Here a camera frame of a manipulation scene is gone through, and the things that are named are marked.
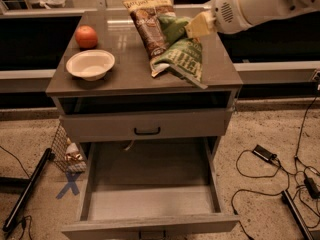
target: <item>drawer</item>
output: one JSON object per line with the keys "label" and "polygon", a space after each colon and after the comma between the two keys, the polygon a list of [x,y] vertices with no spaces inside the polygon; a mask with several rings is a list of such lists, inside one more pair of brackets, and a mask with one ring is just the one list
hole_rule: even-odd
{"label": "drawer", "polygon": [[62,232],[77,239],[155,239],[231,231],[223,213],[207,139],[137,140],[92,145],[77,221]]}
{"label": "drawer", "polygon": [[64,115],[62,126],[73,142],[204,137],[225,134],[231,109],[190,109]]}

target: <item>gray tabletop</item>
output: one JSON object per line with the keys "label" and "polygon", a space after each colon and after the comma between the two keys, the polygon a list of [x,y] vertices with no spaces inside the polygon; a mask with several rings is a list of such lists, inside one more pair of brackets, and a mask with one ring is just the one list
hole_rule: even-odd
{"label": "gray tabletop", "polygon": [[[177,8],[180,16],[195,16],[199,7]],[[170,73],[151,76],[147,52],[126,9],[85,12],[79,25],[88,24],[98,34],[96,49],[109,51],[116,62],[103,79],[88,82],[70,75],[65,64],[80,52],[74,36],[46,90],[48,96],[81,97],[128,93],[198,91],[198,87]],[[201,39],[203,45],[202,83],[209,89],[239,87],[242,81],[217,34]]]}

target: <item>white bowl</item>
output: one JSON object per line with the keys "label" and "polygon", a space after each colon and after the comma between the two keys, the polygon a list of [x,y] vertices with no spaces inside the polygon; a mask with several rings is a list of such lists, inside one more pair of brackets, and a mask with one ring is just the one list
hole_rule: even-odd
{"label": "white bowl", "polygon": [[72,56],[67,62],[68,72],[87,81],[105,76],[114,65],[114,56],[104,50],[88,50]]}

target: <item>wire mesh basket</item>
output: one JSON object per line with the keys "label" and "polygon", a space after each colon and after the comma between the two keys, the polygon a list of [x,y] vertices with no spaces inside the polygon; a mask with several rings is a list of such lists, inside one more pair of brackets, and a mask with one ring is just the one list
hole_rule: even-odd
{"label": "wire mesh basket", "polygon": [[85,160],[81,156],[79,150],[77,152],[78,154],[70,155],[68,152],[68,147],[70,147],[70,145],[75,144],[69,142],[66,131],[61,124],[59,124],[51,145],[51,152],[54,155],[54,163],[63,172],[84,172],[86,170]]}

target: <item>floor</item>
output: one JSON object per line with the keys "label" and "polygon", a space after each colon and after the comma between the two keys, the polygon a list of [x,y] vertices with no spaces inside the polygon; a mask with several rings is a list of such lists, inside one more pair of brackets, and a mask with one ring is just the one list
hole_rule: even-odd
{"label": "floor", "polygon": [[[275,177],[249,178],[250,176],[272,175],[276,167],[259,159],[251,153],[257,144],[276,153],[281,165],[290,173],[295,173],[294,156],[298,145],[299,131],[310,99],[273,99],[241,100],[232,116],[227,133],[218,147],[215,166],[218,189],[227,213],[232,214],[231,199],[240,189],[248,189],[269,194],[277,194],[288,186],[288,176],[280,170]],[[57,127],[58,113],[54,108],[0,110],[0,146],[14,154],[29,175],[34,171],[44,150],[52,145]],[[320,168],[320,101],[309,109],[301,135],[299,159],[306,165]],[[18,161],[0,148],[0,176],[26,178]],[[298,169],[305,167],[298,164]],[[311,170],[306,174],[320,184],[320,179]],[[76,180],[81,189],[83,176]],[[303,173],[289,176],[289,192],[297,191],[297,183],[303,184]],[[26,205],[24,216],[27,218],[23,234],[19,225],[8,239],[66,240],[60,232],[63,225],[72,223],[76,218],[79,194],[71,189],[61,193],[67,178],[54,162],[47,162],[36,187]],[[0,221],[3,225],[19,195],[0,193]],[[303,188],[301,198],[316,210],[317,202],[310,198]],[[316,216],[301,203],[298,196],[295,203],[308,226],[318,223]],[[303,239],[288,207],[281,196],[265,196],[241,190],[234,198],[234,206],[240,214],[245,231],[254,239]],[[248,239],[238,223],[228,233],[180,236],[181,240],[241,240]]]}

